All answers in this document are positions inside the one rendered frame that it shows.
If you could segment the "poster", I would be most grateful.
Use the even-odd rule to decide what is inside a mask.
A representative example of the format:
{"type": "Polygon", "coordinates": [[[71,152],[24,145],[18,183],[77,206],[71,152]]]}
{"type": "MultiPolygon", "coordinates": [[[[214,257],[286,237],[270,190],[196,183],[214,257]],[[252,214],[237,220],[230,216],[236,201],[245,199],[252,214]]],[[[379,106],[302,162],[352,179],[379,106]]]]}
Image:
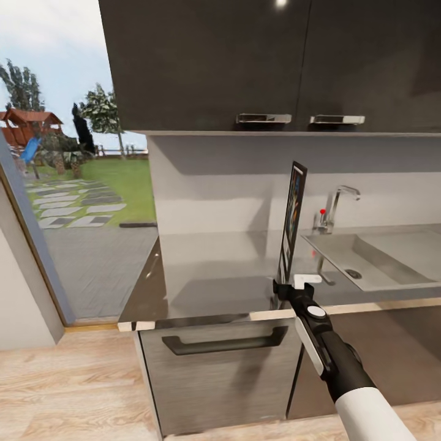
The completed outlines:
{"type": "Polygon", "coordinates": [[[304,165],[298,162],[293,162],[292,174],[290,175],[291,179],[287,212],[285,215],[284,234],[282,237],[282,254],[284,256],[284,267],[287,281],[290,279],[290,270],[293,252],[295,250],[295,241],[306,182],[306,173],[307,168],[304,167],[304,165]]]}

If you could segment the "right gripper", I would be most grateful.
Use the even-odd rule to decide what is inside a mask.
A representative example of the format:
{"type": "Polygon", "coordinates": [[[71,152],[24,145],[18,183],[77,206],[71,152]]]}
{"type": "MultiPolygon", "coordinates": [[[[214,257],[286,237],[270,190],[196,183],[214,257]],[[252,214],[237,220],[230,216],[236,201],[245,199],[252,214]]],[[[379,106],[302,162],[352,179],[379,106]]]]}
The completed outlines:
{"type": "Polygon", "coordinates": [[[304,290],[298,290],[292,285],[278,285],[277,282],[273,280],[273,293],[278,293],[278,299],[280,301],[289,301],[290,305],[293,307],[294,300],[299,298],[299,296],[305,296],[305,298],[309,298],[313,301],[314,288],[312,285],[305,284],[304,290]]]}

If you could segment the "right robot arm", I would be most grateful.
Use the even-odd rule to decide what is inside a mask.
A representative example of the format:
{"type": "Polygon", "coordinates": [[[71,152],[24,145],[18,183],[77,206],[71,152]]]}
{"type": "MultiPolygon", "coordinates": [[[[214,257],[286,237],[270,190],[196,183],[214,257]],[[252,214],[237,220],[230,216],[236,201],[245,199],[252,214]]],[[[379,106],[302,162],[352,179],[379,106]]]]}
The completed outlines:
{"type": "Polygon", "coordinates": [[[296,274],[292,285],[277,284],[273,293],[289,301],[295,324],[321,380],[329,393],[350,441],[417,441],[363,369],[357,351],[333,331],[326,312],[313,301],[310,282],[320,275],[296,274]]]}

